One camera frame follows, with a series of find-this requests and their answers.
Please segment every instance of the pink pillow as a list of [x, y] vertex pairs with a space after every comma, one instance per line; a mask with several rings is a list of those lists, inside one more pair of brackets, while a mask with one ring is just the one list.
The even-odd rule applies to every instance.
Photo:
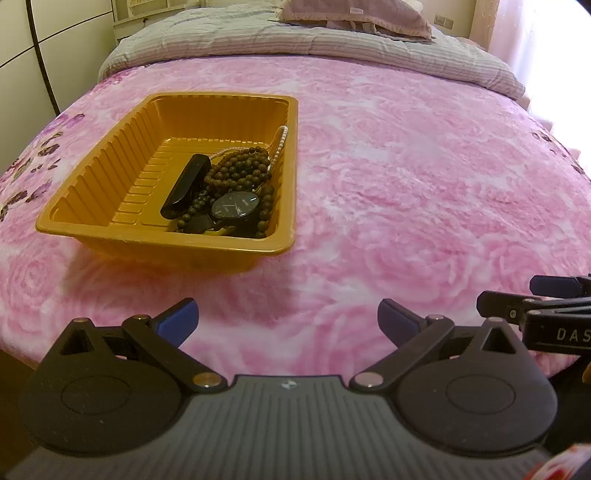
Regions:
[[427, 20], [404, 0], [287, 0], [279, 19], [326, 22], [323, 26], [347, 30], [357, 30], [360, 24], [368, 33], [431, 38]]

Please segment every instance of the black watch face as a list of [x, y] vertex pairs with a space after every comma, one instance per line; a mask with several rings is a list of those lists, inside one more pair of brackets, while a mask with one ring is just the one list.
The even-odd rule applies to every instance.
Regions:
[[238, 220], [254, 212], [259, 197], [252, 192], [230, 192], [212, 205], [212, 215], [220, 220]]

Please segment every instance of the wardrobe door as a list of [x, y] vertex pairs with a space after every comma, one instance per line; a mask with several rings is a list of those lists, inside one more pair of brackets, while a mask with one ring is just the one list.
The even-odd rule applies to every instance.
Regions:
[[96, 85], [115, 48], [111, 0], [31, 0], [49, 83], [61, 111]]
[[0, 67], [0, 174], [54, 117], [33, 49]]
[[61, 111], [96, 85], [100, 66], [114, 48], [111, 13], [41, 42], [47, 76]]
[[25, 0], [0, 0], [0, 66], [32, 47]]
[[31, 0], [39, 41], [99, 15], [111, 14], [113, 22], [111, 0], [60, 0], [59, 4], [49, 0]]

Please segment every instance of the gray striped comforter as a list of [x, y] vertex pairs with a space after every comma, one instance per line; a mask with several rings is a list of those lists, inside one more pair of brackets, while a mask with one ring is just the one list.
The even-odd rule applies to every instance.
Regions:
[[431, 43], [277, 21], [269, 2], [197, 8], [161, 20], [121, 41], [99, 80], [129, 67], [213, 55], [291, 54], [343, 57], [470, 82], [513, 99], [525, 87], [497, 57], [433, 29]]

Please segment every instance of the pink floral blanket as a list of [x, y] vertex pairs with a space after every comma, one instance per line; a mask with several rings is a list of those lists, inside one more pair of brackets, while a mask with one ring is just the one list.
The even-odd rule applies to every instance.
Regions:
[[[300, 103], [297, 240], [225, 276], [112, 260], [35, 218], [83, 156], [154, 92]], [[183, 349], [231, 377], [342, 374], [394, 349], [379, 301], [479, 325], [477, 295], [587, 274], [591, 184], [512, 100], [384, 65], [307, 56], [176, 60], [120, 72], [56, 118], [0, 179], [0, 348], [38, 362], [70, 319], [117, 325], [183, 297]], [[572, 358], [536, 354], [548, 375]]]

